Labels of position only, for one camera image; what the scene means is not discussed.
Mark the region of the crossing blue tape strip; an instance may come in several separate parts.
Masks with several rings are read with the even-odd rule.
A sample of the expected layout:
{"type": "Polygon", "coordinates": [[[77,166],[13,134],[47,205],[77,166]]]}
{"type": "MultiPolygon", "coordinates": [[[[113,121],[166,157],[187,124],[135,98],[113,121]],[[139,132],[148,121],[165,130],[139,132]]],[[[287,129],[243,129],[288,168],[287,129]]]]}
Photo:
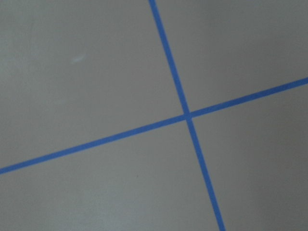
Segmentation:
{"type": "Polygon", "coordinates": [[[153,18],[154,18],[154,21],[155,21],[155,24],[158,30],[158,34],[159,34],[159,37],[162,43],[163,50],[164,50],[164,53],[167,59],[167,63],[168,63],[168,66],[169,66],[169,69],[170,69],[170,72],[171,72],[171,75],[174,81],[177,95],[178,95],[178,98],[179,98],[179,101],[182,107],[183,116],[186,121],[188,130],[190,133],[190,137],[191,137],[194,149],[195,149],[196,157],[198,159],[200,170],[202,172],[202,176],[203,176],[205,186],[207,189],[207,193],[210,199],[210,203],[211,203],[214,215],[215,215],[218,229],[220,231],[224,231],[226,228],[225,228],[225,224],[223,221],[223,217],[221,215],[221,211],[220,211],[220,208],[217,202],[215,191],[214,191],[212,181],[211,181],[211,178],[210,178],[207,166],[206,166],[206,161],[204,159],[202,148],[200,146],[198,135],[197,135],[194,123],[193,123],[193,118],[192,118],[192,115],[189,110],[189,106],[188,106],[188,103],[185,97],[185,92],[182,87],[182,83],[181,83],[181,80],[178,74],[176,63],[174,61],[173,54],[172,54],[172,51],[169,45],[167,34],[164,29],[163,21],[160,16],[160,12],[159,12],[156,1],[150,0],[149,5],[150,5],[152,15],[153,15],[153,18]]]}

